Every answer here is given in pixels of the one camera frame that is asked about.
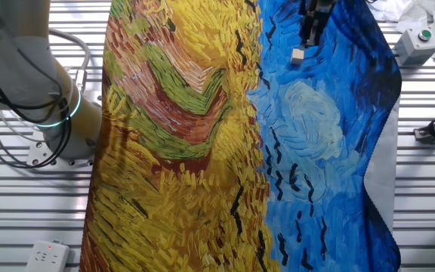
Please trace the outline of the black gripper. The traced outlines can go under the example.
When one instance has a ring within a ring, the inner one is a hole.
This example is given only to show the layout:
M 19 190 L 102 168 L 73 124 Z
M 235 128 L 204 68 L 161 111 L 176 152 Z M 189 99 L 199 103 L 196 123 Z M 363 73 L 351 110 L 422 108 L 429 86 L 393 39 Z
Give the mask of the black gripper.
M 337 3 L 337 0 L 302 0 L 298 13 L 303 15 L 301 18 L 301 47 L 307 47 L 310 33 L 314 34 L 312 38 L 313 45 L 319 45 L 320 37 L 328 22 L 329 15 Z

